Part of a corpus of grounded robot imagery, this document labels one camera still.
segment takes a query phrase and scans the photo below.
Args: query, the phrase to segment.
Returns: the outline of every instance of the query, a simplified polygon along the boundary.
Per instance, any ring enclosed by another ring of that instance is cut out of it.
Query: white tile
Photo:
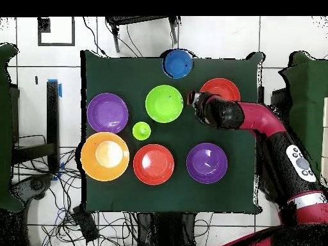
[[[262,230],[267,229],[267,228],[269,228],[269,227],[256,226],[255,231],[258,232],[258,231],[262,231]]]
[[[47,163],[47,157],[43,157],[45,163]],[[35,168],[39,170],[48,170],[47,166],[44,165],[43,163],[38,163],[38,162],[33,162]],[[40,172],[33,170],[33,166],[30,161],[26,161],[24,163],[21,163],[19,166],[18,164],[13,166],[13,179],[12,183],[15,184],[18,181],[22,181],[23,179],[33,175],[33,174],[40,174]]]
[[[99,225],[100,226],[106,226],[109,224],[113,225],[122,225],[124,219],[123,212],[99,212]]]
[[[229,242],[247,236],[254,232],[254,227],[217,227],[212,226],[209,234],[205,233],[205,227],[195,227],[195,240],[197,246],[223,246]]]
[[[138,22],[127,26],[133,43],[144,57],[158,57],[162,52],[172,48],[168,18]],[[105,25],[105,18],[98,17],[98,44],[108,56],[115,58],[136,57],[123,42],[140,56],[139,52],[130,41],[126,26],[119,26],[119,38],[123,41],[119,40],[119,53],[116,52],[113,35],[107,27]]]
[[[8,67],[7,72],[9,73],[10,83],[11,84],[17,84],[16,68],[15,67]]]
[[[314,58],[328,54],[327,19],[311,16],[262,16],[260,50],[264,67],[287,67],[294,51],[307,51]]]
[[[280,220],[278,212],[273,203],[265,199],[265,194],[261,191],[258,192],[258,204],[262,207],[263,211],[255,215],[257,226],[279,226]]]
[[[243,213],[215,213],[212,226],[253,226],[254,215]]]
[[[199,58],[243,59],[258,51],[258,16],[182,16],[181,24],[180,48]]]
[[[253,226],[254,215],[243,213],[214,213],[211,219],[212,212],[200,212],[196,215],[195,225],[205,226],[206,221],[211,226]]]
[[[16,20],[13,17],[0,17],[0,44],[16,44]],[[16,56],[13,57],[9,66],[16,65]]]
[[[41,225],[28,225],[28,236],[29,236],[29,244],[30,246],[73,246],[72,242],[69,242],[70,239],[67,235],[65,235],[64,230],[61,230],[61,239],[59,240],[55,237],[55,231],[53,226],[44,225],[45,230],[53,235],[51,237],[51,241],[47,237],[47,234],[42,230]],[[80,237],[83,238],[81,231],[77,231],[79,227],[70,227],[72,230],[66,229],[66,232],[70,235],[70,237],[75,240]],[[75,246],[86,246],[85,239],[78,240],[74,242]],[[94,240],[94,245],[98,246],[98,240]],[[92,242],[88,243],[88,246],[94,246]]]
[[[95,17],[85,17],[87,25],[96,35]],[[67,40],[71,29],[66,26],[67,18],[51,20],[55,33],[45,34],[46,39],[57,42]],[[17,19],[18,65],[76,66],[81,65],[80,50],[96,50],[94,36],[85,26],[82,17],[75,17],[75,46],[38,46],[38,21],[34,17]]]
[[[41,34],[42,43],[72,42],[72,17],[50,17],[51,32]]]
[[[321,158],[321,183],[328,188],[328,158]]]
[[[324,101],[324,127],[328,127],[328,97]]]
[[[99,246],[137,246],[136,239],[138,238],[138,228],[134,226],[134,230],[133,234],[135,238],[132,237],[126,225],[124,227],[99,226],[99,234],[101,235],[99,238]]]
[[[61,154],[67,152],[66,149],[60,149]],[[61,162],[66,162],[68,160],[67,155],[61,159]],[[74,162],[72,164],[67,164],[69,167],[74,168]],[[42,164],[35,165],[36,168],[42,167]],[[81,204],[81,180],[78,178],[71,178],[70,174],[62,174],[61,179],[63,180],[62,185],[70,197],[70,210],[79,206]],[[59,208],[68,208],[68,197],[63,195],[63,187],[60,184],[60,180],[51,181],[50,189],[56,196],[56,203]],[[39,201],[32,200],[29,207],[28,213],[28,224],[57,224],[56,222],[58,216],[58,208],[55,204],[54,195],[50,190],[45,192],[45,197]],[[95,223],[98,223],[97,213],[94,213]]]
[[[202,220],[206,221],[209,224],[212,214],[213,212],[199,212],[195,218],[195,225],[201,225],[201,226],[205,225],[205,222],[203,222]]]
[[[76,160],[75,160],[75,151],[76,148],[60,148],[60,156],[61,162],[65,164],[65,169],[72,171],[78,171],[78,167],[76,165]]]
[[[57,79],[62,85],[62,97],[59,97],[60,146],[78,146],[81,140],[80,68],[19,67],[18,74],[20,136],[46,136],[47,80]]]
[[[286,88],[283,77],[278,74],[280,69],[263,69],[262,86],[264,87],[264,103],[271,104],[271,96],[274,90]]]
[[[328,127],[324,127],[322,136],[322,156],[328,158]]]

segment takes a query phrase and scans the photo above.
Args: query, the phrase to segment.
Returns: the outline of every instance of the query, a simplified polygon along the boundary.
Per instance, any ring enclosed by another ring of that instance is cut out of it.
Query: tile floor
[[[71,19],[69,17],[51,17],[50,19],[51,32],[42,33],[42,42],[71,42]],[[0,18],[0,43],[16,44],[19,48],[18,55],[9,61],[8,72],[12,83],[18,84],[20,88],[20,136],[46,134],[45,82],[48,79],[57,79],[63,88],[63,94],[59,100],[61,153],[75,149],[81,137],[80,50],[88,49],[101,54],[95,45],[96,42],[108,56],[135,56],[121,41],[119,42],[120,53],[116,53],[113,37],[104,23],[104,17],[85,17],[85,20],[94,31],[94,36],[86,28],[83,18],[75,17],[74,47],[39,47],[37,18]],[[289,55],[293,51],[305,50],[315,58],[323,58],[328,54],[328,24],[325,23],[326,19],[323,17],[183,16],[181,22],[179,46],[193,51],[198,57],[240,59],[254,51],[265,53],[262,84],[265,87],[266,104],[270,104],[273,90],[285,86],[278,71],[287,66]],[[172,48],[168,19],[131,24],[128,30],[143,56],[156,57]],[[127,35],[126,26],[120,27],[119,37],[136,51]],[[38,84],[35,83],[35,76],[38,77]],[[25,138],[20,141],[20,144],[41,144],[42,140],[37,137]],[[69,168],[76,168],[75,161],[70,162]],[[18,171],[20,174],[31,172],[23,168],[15,168],[15,173]],[[13,182],[17,182],[18,178],[22,176],[16,175]],[[81,181],[75,179],[73,185],[75,188],[71,188],[69,194],[72,206],[76,206],[81,200],[79,188]],[[62,187],[58,181],[52,181],[51,190],[56,196],[57,203],[63,206]],[[258,202],[263,208],[263,212],[258,215],[213,215],[209,233],[196,237],[197,246],[220,246],[255,230],[279,224],[274,206],[265,200],[261,192],[258,195]],[[47,191],[41,201],[32,202],[28,215],[31,246],[42,245],[45,238],[42,226],[46,231],[50,231],[57,215],[58,209],[54,204],[54,195],[50,191]],[[108,227],[106,222],[106,220],[112,222],[123,218],[122,213],[96,213],[94,216],[102,235],[126,235],[126,227],[122,230],[122,220],[118,220],[112,227]],[[209,222],[210,218],[211,213],[197,215],[197,220],[203,219]],[[205,223],[198,221],[195,226],[195,235],[200,235],[205,231]],[[74,233],[74,238],[81,236],[81,233]],[[117,242],[122,245],[122,240],[117,239]],[[131,239],[125,242],[128,245],[132,244]],[[98,240],[95,245],[89,243],[88,246],[100,246],[100,244],[114,246],[107,240]],[[58,246],[72,246],[72,244],[60,243]],[[76,242],[76,246],[86,246],[85,241]]]

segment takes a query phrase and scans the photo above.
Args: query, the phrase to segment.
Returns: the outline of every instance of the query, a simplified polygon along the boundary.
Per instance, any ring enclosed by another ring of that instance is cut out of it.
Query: small green bowl
[[[146,111],[156,122],[172,122],[178,118],[182,109],[183,98],[180,92],[172,86],[157,86],[146,97]]]
[[[133,126],[132,134],[137,140],[145,140],[151,135],[151,127],[146,122],[137,122]]]

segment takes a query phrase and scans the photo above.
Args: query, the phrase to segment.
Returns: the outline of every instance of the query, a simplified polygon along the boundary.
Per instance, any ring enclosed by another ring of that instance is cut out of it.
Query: bowl
[[[225,175],[227,156],[219,146],[201,143],[189,152],[186,166],[190,176],[196,181],[211,184]]]
[[[133,170],[137,178],[147,185],[164,183],[172,175],[173,169],[172,154],[159,144],[143,146],[133,159]]]
[[[117,134],[127,124],[129,112],[125,102],[115,94],[99,94],[88,105],[86,116],[97,132]]]
[[[156,122],[172,122],[182,112],[183,98],[176,88],[160,85],[148,93],[145,106],[148,115]]]
[[[151,127],[146,122],[137,122],[133,126],[132,134],[137,140],[145,140],[151,135]]]
[[[171,50],[163,59],[164,73],[173,79],[185,77],[192,69],[192,57],[184,50]]]
[[[98,181],[111,181],[127,169],[129,149],[116,134],[99,132],[86,139],[80,160],[88,176]]]
[[[226,78],[213,78],[201,88],[201,92],[210,92],[221,96],[223,100],[240,101],[240,93],[236,85]]]

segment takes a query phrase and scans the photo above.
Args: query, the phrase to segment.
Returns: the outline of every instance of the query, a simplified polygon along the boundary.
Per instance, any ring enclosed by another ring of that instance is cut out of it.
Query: red plate
[[[201,92],[217,94],[224,100],[240,101],[240,93],[234,83],[226,78],[214,78],[207,81],[201,88]]]
[[[159,185],[170,178],[174,159],[169,150],[158,144],[142,147],[133,159],[133,170],[139,180],[148,185]]]

